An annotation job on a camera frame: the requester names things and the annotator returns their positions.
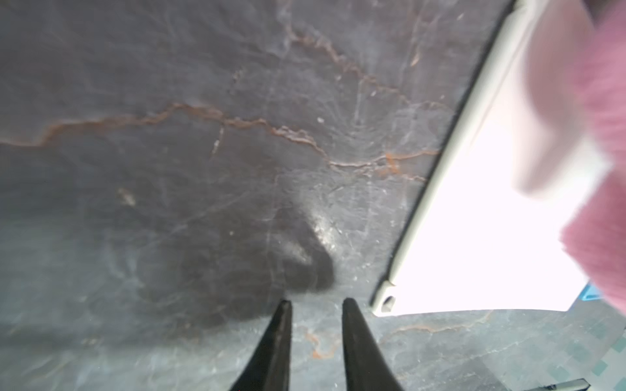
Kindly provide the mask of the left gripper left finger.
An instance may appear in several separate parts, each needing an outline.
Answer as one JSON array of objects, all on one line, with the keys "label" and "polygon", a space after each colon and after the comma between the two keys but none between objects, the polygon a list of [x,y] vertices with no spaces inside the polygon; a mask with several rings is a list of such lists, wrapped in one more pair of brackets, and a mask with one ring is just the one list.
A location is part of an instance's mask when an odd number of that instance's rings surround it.
[{"label": "left gripper left finger", "polygon": [[287,391],[290,388],[292,319],[292,303],[281,301],[231,391]]}]

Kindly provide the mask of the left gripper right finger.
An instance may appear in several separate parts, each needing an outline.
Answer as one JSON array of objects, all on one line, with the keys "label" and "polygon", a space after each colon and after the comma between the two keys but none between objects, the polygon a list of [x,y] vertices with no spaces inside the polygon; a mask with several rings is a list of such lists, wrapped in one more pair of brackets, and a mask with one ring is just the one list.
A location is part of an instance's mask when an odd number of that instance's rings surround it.
[{"label": "left gripper right finger", "polygon": [[353,298],[342,303],[342,344],[348,391],[403,389],[387,366]]}]

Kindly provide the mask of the white drawing tablet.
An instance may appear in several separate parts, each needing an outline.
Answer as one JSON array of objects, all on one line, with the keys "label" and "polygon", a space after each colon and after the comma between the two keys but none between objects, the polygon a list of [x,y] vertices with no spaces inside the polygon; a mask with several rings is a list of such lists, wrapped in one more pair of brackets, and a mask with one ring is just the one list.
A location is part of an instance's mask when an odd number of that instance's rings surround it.
[{"label": "white drawing tablet", "polygon": [[562,230],[611,169],[567,71],[593,36],[582,1],[516,1],[373,302],[379,317],[567,311],[588,283]]}]

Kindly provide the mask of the blue front drawing tablet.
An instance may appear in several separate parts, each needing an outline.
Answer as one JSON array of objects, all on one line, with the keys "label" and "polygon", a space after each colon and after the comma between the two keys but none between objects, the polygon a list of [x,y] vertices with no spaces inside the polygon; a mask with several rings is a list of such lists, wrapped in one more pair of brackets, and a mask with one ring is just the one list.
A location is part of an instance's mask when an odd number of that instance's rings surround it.
[{"label": "blue front drawing tablet", "polygon": [[603,299],[603,295],[594,285],[588,284],[582,290],[579,298],[582,301],[596,301]]}]

